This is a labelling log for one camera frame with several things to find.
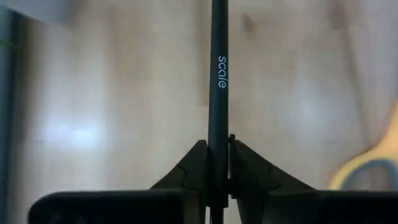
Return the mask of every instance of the wooden floor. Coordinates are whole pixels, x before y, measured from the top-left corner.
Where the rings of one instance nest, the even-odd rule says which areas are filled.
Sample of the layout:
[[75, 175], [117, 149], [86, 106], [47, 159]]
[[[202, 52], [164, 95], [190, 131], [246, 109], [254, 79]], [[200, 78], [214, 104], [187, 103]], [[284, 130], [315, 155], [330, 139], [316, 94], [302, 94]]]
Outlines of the wooden floor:
[[[398, 97], [398, 2], [229, 5], [230, 132], [327, 188]], [[12, 223], [50, 192], [146, 189], [206, 139], [209, 29], [199, 0], [84, 0], [68, 24], [29, 22]], [[226, 214], [239, 223], [235, 203]]]

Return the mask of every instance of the blurred background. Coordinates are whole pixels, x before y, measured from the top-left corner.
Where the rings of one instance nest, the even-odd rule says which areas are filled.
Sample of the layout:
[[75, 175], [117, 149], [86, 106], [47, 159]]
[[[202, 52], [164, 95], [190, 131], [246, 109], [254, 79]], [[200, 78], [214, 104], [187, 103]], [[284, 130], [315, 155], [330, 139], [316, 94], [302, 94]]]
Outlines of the blurred background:
[[[62, 19], [5, 6], [23, 13], [4, 160], [11, 223], [50, 192], [147, 189], [207, 138], [209, 0], [81, 0]], [[397, 9], [395, 0], [229, 0], [230, 133], [327, 189], [389, 122]], [[372, 169], [352, 188], [391, 187]], [[239, 223], [235, 202], [225, 219]]]

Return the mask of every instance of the yellow object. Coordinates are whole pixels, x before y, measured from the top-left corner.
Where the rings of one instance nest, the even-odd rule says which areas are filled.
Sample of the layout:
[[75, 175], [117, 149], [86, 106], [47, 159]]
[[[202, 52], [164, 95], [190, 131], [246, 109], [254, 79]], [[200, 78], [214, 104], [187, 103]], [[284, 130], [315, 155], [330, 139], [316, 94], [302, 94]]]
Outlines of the yellow object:
[[389, 127], [380, 143], [368, 152], [365, 152], [344, 164], [333, 176], [330, 182], [330, 189], [341, 189], [352, 173], [359, 171], [362, 167], [372, 161], [376, 163], [378, 161], [384, 161], [386, 164], [392, 164], [393, 166], [390, 166], [389, 168], [395, 169], [392, 170], [392, 173], [396, 172], [398, 167], [398, 101], [392, 111]]

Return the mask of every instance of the wood grain surface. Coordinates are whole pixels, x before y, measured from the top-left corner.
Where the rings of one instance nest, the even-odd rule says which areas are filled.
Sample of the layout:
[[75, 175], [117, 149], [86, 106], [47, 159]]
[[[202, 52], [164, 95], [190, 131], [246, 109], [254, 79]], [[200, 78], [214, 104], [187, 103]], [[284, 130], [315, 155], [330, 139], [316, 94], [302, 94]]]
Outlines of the wood grain surface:
[[[318, 189], [398, 97], [397, 1], [230, 0], [230, 132]], [[206, 139], [210, 2], [84, 0], [29, 22], [12, 223], [58, 190], [146, 189]], [[360, 187], [382, 179], [366, 174]], [[226, 223], [239, 223], [236, 204]]]

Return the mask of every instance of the light wood surface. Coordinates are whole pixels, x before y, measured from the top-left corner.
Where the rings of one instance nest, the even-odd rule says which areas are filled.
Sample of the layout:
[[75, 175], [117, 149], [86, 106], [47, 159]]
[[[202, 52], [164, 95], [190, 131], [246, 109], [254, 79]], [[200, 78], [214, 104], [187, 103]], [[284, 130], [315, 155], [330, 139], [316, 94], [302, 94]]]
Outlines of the light wood surface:
[[[319, 189], [398, 97], [397, 4], [376, 2], [229, 1], [230, 132]], [[206, 139], [209, 9], [84, 0], [68, 24], [29, 23], [12, 223], [50, 192], [146, 189]]]

